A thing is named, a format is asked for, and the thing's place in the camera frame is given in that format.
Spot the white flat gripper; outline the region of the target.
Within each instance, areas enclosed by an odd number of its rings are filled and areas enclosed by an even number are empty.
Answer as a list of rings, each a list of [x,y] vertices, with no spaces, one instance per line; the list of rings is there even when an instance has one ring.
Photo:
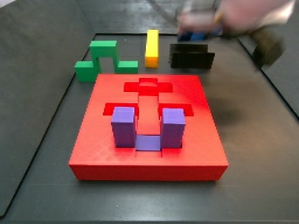
[[[177,34],[188,32],[245,33],[261,27],[287,23],[296,0],[218,0],[212,8],[210,0],[186,0],[178,9]]]

